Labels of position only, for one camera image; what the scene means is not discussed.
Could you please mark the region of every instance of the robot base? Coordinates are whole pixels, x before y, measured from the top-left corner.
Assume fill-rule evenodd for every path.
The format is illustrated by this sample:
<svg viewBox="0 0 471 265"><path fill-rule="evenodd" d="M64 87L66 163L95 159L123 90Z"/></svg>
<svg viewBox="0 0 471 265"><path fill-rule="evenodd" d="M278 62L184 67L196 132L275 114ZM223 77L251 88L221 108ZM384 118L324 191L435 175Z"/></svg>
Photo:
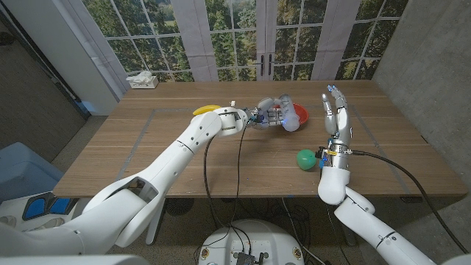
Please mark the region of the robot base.
<svg viewBox="0 0 471 265"><path fill-rule="evenodd" d="M262 260L263 265L304 264L300 245L282 228L257 219L238 220L232 225L236 229L223 227L206 239L199 252L199 265L245 264L238 262L238 258L257 264ZM250 241L237 228L243 230ZM244 242L244 254L241 254L242 242L235 231ZM250 244L252 252L248 255Z"/></svg>

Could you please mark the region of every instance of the glass door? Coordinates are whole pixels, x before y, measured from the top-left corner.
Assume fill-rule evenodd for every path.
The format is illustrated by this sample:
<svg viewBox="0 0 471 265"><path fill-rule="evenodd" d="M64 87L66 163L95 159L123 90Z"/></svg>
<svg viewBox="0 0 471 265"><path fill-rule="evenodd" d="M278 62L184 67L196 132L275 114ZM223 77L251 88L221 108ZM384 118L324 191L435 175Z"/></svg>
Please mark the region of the glass door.
<svg viewBox="0 0 471 265"><path fill-rule="evenodd" d="M310 80L327 0L267 2L265 80Z"/></svg>
<svg viewBox="0 0 471 265"><path fill-rule="evenodd" d="M256 81L260 74L257 42L264 44L264 39L258 38L257 4L260 1L205 0L219 81Z"/></svg>

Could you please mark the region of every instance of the wooden table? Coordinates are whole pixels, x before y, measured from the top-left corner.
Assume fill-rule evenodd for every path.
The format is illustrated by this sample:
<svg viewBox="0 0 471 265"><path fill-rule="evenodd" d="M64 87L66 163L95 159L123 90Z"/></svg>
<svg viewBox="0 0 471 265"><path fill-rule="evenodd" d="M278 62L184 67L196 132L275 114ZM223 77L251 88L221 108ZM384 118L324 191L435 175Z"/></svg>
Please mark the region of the wooden table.
<svg viewBox="0 0 471 265"><path fill-rule="evenodd" d="M305 172L296 162L301 149L326 146L321 93L330 82L180 82L153 90L131 90L57 184L60 197L92 197L122 177L147 167L203 105L253 107L267 96L289 93L306 107L301 130L247 129L241 151L240 197L314 197L319 168ZM434 196L467 193L462 181L372 81L335 81L347 97L353 127L352 149L374 152L414 174ZM215 138L208 152L208 182L214 197L234 197L241 134ZM168 197L206 197L200 151ZM365 195L412 196L419 190L407 176L368 157L350 157L349 187Z"/></svg>

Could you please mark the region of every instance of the power cord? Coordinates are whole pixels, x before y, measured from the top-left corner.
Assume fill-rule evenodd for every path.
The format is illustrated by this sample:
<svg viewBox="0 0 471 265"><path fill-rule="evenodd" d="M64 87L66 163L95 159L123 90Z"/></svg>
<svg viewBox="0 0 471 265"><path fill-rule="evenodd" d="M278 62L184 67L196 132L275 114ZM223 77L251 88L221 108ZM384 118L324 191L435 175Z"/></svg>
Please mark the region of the power cord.
<svg viewBox="0 0 471 265"><path fill-rule="evenodd" d="M244 247L244 242L242 241L242 238L240 237L240 235L237 233L236 230L239 230L241 231L246 237L247 237L247 240L249 242L249 255L252 254L252 244L250 243L250 239L249 239L249 236L240 228L238 227L235 227L232 225L233 221L234 221L234 218L236 217L236 212L237 212L237 204L238 204L238 192L239 192L239 186L240 186L240 182L241 182L241 170L240 170L240 164L241 164L241 149L242 149L242 141L244 140L244 134L245 134L245 130L247 129L247 124L245 124L246 126L244 127L244 130L242 131L242 136L241 136L241 141L240 141L240 144L239 144L239 148L238 148L238 158L237 158L237 192L235 194L235 201L234 201L234 211L233 211L233 216L232 218L230 219L230 222L229 224L227 225L223 225L221 220L219 219L219 217L217 216L216 214L216 209L214 208L214 205L213 205L213 200L211 198L211 194L209 192L209 187L208 187L208 176L207 176L207 170L206 170L206 161L207 161L207 157L208 157L208 150L209 150L209 146L211 144L211 142L213 141L214 137L212 137L208 144L206 145L206 149L205 149L205 156L204 156L204 160L203 160L203 177L204 177L204 180L205 180L205 189L206 189L206 194L208 196L208 202L209 202L209 205L210 205L210 211L211 211L211 216L213 217L213 221L214 221L214 225L216 226L216 229L219 228L218 227L218 223L222 226L222 227L227 227L227 232L226 234L221 238L221 239L218 239L210 244L206 244L206 245L202 245L202 247L208 247L218 241L221 241L222 239L225 239L227 237L227 235L229 234L229 231L230 229L232 228L235 232L235 234L239 237L239 239L241 240L241 243L242 243L242 252L245 252L245 247ZM195 260L195 263L197 263L197 253L199 252L199 249L201 247L198 247L196 250L195 250L195 253L194 253L194 260Z"/></svg>
<svg viewBox="0 0 471 265"><path fill-rule="evenodd" d="M453 232L451 232L450 228L448 228L447 224L445 224L445 221L443 221L442 217L439 215L438 211L435 209L435 207L432 205L432 202L430 201L430 198L428 197L427 193L425 192L425 189L420 185L419 181L411 174L409 171L404 169L401 165L395 163L394 161L389 160L388 158L384 158L380 155L375 155L370 152L364 152L364 151L358 151L358 150L352 150L352 155L367 155L372 158L377 158L379 160L385 161L387 163L390 163L391 165L397 167L400 169L402 172L404 172L408 177L411 178L412 181L414 181L415 185L417 188L420 190L420 193L424 197L425 201L427 202L428 206L432 210L433 214L435 217L439 220L440 224L442 227L447 231L448 235L451 237L451 239L456 243L456 245L460 248L460 250L464 253L467 254L469 253L468 250L461 244L461 242L453 235Z"/></svg>

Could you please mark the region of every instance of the gray wall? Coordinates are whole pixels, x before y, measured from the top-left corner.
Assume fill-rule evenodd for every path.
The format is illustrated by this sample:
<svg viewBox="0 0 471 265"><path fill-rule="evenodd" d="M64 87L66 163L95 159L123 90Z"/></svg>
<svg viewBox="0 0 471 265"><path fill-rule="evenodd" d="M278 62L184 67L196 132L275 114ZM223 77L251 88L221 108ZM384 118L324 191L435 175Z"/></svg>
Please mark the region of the gray wall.
<svg viewBox="0 0 471 265"><path fill-rule="evenodd" d="M409 0L373 80L471 188L471 1ZM435 262L462 254L426 204L397 201L377 209ZM446 205L440 213L470 250L470 196Z"/></svg>
<svg viewBox="0 0 471 265"><path fill-rule="evenodd" d="M19 141L50 162L85 120L16 40L0 46L0 122L0 149Z"/></svg>
<svg viewBox="0 0 471 265"><path fill-rule="evenodd" d="M109 115L118 104L52 0L3 0L92 115Z"/></svg>

